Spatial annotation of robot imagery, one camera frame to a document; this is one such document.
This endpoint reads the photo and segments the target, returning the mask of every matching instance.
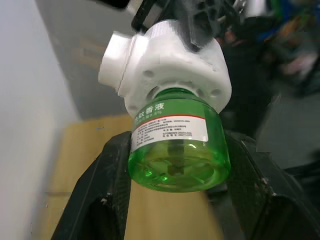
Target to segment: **white wall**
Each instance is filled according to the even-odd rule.
[[[61,129],[79,121],[34,0],[0,6],[0,239],[31,239]]]

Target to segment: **wooden surface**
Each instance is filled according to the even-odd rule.
[[[114,135],[131,130],[132,119],[111,116],[76,123],[63,135],[46,207],[32,239],[49,240],[79,177]],[[125,240],[222,240],[205,195],[149,190],[132,182]]]

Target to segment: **bottle label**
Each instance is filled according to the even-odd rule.
[[[164,140],[208,141],[203,103],[169,99],[143,108],[135,118],[131,152]]]

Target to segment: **white plastic cap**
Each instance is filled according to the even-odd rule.
[[[99,83],[118,91],[131,51],[132,37],[114,32],[102,58]]]

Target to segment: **green bottle neck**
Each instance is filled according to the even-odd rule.
[[[194,95],[193,92],[184,89],[184,88],[179,88],[179,87],[173,87],[173,88],[168,88],[166,90],[163,90],[161,92],[159,92],[156,96],[155,99],[167,94],[191,94]]]
[[[168,99],[190,99],[190,100],[195,100],[208,105],[206,101],[196,96],[193,92],[184,88],[179,88],[179,87],[168,88],[166,90],[159,92],[155,96],[155,98],[152,100],[152,102],[163,101]]]

